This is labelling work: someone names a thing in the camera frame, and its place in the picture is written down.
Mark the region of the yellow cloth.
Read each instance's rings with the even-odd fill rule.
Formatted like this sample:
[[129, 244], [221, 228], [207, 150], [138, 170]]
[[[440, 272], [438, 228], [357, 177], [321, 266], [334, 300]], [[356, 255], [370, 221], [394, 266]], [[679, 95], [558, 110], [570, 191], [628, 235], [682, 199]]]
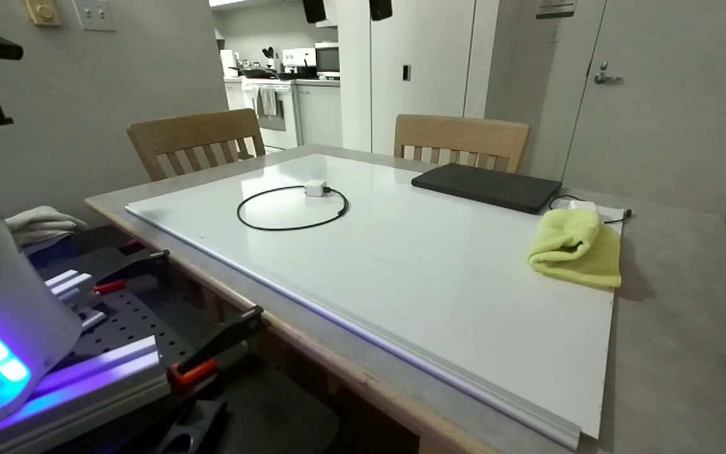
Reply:
[[539, 218], [526, 266], [544, 277], [618, 291], [619, 235], [592, 209], [550, 209]]

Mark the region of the white folded cloth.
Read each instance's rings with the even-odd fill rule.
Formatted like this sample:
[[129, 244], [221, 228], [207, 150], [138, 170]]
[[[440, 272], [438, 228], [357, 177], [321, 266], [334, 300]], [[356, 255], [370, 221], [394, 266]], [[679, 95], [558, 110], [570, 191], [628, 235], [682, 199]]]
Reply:
[[58, 213], [48, 205], [9, 215], [5, 224], [21, 248], [56, 242], [86, 230], [81, 218]]

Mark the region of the white board mat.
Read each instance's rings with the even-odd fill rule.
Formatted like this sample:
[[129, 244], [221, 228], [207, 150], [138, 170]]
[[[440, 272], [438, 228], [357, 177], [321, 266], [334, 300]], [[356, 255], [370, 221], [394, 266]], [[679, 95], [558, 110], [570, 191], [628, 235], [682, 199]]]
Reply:
[[308, 153], [125, 209], [568, 446], [595, 440], [614, 296], [534, 272], [534, 215], [410, 180]]

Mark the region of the black orange clamp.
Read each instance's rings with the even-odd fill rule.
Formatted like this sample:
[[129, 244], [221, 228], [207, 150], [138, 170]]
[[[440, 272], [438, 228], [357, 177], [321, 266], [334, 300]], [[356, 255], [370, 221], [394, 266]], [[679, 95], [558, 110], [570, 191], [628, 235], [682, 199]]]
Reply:
[[181, 363], [166, 368], [169, 383], [178, 392], [193, 389], [196, 383], [207, 382], [216, 374], [216, 356], [236, 342], [252, 339], [263, 330], [263, 307], [250, 307], [236, 312], [230, 322], [220, 327], [201, 348], [196, 348]]

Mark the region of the white charger plug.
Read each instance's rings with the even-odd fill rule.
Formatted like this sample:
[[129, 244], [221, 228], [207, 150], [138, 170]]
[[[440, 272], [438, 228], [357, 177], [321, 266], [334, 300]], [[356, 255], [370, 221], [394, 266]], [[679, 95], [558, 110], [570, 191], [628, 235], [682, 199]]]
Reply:
[[304, 196], [326, 196], [328, 194], [328, 184], [321, 180], [304, 182], [303, 190], [304, 190]]

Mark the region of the microwave oven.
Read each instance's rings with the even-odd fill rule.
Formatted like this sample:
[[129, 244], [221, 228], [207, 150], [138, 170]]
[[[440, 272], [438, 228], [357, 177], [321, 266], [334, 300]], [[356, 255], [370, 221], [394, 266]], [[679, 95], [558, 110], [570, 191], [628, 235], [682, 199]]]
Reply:
[[337, 44], [318, 44], [316, 46], [316, 68], [321, 74], [337, 74], [339, 70], [339, 46]]

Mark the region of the black laptop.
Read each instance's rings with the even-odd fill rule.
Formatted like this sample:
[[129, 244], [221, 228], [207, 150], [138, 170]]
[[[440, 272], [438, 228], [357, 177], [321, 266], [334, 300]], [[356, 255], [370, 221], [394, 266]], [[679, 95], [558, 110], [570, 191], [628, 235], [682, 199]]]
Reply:
[[561, 190], [555, 180], [537, 180], [496, 170], [443, 165], [410, 180], [414, 186], [463, 196], [494, 206], [539, 215]]

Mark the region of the white stove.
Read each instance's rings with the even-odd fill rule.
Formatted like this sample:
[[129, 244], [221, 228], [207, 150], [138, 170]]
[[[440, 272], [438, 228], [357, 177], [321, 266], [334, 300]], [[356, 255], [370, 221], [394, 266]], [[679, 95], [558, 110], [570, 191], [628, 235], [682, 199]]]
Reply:
[[300, 143], [295, 86], [280, 78], [245, 78], [242, 94], [258, 114], [263, 142], [270, 150]]

